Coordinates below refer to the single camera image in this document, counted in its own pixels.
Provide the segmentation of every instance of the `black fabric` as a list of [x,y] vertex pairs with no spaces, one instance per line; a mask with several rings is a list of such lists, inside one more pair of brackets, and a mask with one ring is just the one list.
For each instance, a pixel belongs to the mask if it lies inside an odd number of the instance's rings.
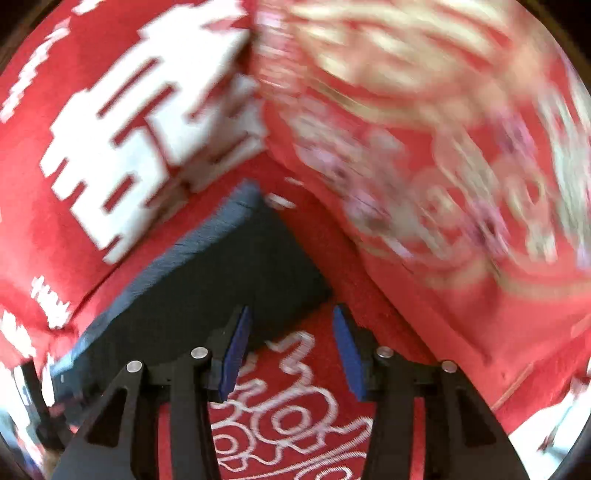
[[252,308],[256,349],[325,301],[330,288],[277,213],[261,197],[250,208],[248,219],[116,317],[53,380],[56,401],[103,391],[131,360],[157,365],[203,345],[237,304]]

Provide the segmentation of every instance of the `white swirl pattern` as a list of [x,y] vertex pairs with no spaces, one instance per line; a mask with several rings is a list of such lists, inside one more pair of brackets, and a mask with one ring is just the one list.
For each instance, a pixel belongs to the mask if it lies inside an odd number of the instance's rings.
[[[257,403],[256,397],[266,392],[267,383],[252,378],[239,382],[223,405],[211,405],[214,410],[227,410],[228,413],[223,420],[212,423],[218,463],[224,478],[255,480],[280,476],[294,480],[349,480],[354,477],[354,471],[361,471],[359,465],[353,470],[348,463],[352,460],[362,462],[365,458],[365,452],[358,449],[370,437],[372,419],[360,417],[349,424],[336,425],[339,405],[334,395],[313,384],[313,371],[302,361],[313,350],[314,344],[314,336],[307,332],[295,332],[281,342],[268,343],[272,352],[289,351],[280,360],[279,369],[283,374],[295,377],[294,382],[278,394]],[[256,371],[257,360],[255,355],[249,356],[240,378]],[[310,401],[314,404],[314,411],[306,407]],[[287,416],[291,419],[299,416],[299,422],[293,425],[291,421],[290,427],[282,426]],[[271,434],[262,432],[263,422],[265,427],[272,426]],[[332,442],[326,442],[328,435],[344,436],[347,441],[332,446]],[[264,447],[264,452],[269,452],[270,447],[272,454],[260,453],[257,447]],[[291,461],[285,458],[288,452],[290,458],[296,453],[303,460],[290,465]],[[250,467],[255,463],[267,466],[269,470],[239,476],[241,472],[251,471]]]

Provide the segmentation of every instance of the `metal pin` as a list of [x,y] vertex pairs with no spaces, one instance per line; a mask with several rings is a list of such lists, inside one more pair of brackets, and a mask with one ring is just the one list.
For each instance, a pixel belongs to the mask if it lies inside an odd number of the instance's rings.
[[208,353],[209,353],[209,351],[204,346],[198,346],[197,348],[194,348],[193,350],[191,350],[191,356],[195,360],[200,360],[202,358],[207,357]]
[[132,360],[127,364],[127,371],[130,374],[137,373],[140,370],[142,370],[142,362],[140,362],[139,360]]
[[394,350],[392,350],[389,346],[380,346],[375,352],[380,358],[392,358],[394,354]]
[[441,362],[441,368],[448,374],[454,374],[457,372],[457,364],[451,360],[444,360]]

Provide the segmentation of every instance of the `silver screw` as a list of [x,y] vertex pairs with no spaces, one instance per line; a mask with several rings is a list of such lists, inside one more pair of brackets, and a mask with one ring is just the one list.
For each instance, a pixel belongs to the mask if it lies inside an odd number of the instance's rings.
[[389,346],[380,346],[375,352],[380,358],[392,358],[394,354],[394,350],[392,350]]
[[457,364],[451,360],[444,360],[441,362],[441,368],[443,368],[443,371],[448,374],[454,374],[457,372]]
[[127,364],[127,371],[130,374],[135,374],[140,370],[142,370],[142,362],[140,362],[139,360],[132,360]]
[[207,351],[207,349],[204,346],[198,346],[197,348],[194,348],[193,350],[191,350],[191,356],[195,360],[200,360],[202,358],[207,357],[208,353],[209,352]]

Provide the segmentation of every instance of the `folded black cloth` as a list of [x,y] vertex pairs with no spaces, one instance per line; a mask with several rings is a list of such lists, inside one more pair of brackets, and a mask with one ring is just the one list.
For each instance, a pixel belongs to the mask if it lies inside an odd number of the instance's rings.
[[[228,229],[225,217],[232,218],[233,228]],[[212,231],[217,231],[212,225],[222,224],[223,233],[216,233],[212,242]],[[194,244],[205,248],[187,255],[187,245]],[[184,263],[175,263],[175,251],[182,251]],[[256,349],[331,294],[320,271],[252,183],[239,186],[217,213],[153,265],[170,269],[171,262],[173,269],[166,275],[154,276],[148,268],[151,281],[142,276],[134,280],[128,287],[132,294],[121,295],[129,305],[108,322],[104,316],[98,319],[102,333],[72,358],[69,369],[52,372],[57,402],[103,391],[131,360],[157,365],[203,345],[238,304],[252,308],[249,348]],[[138,286],[144,290],[138,292]]]

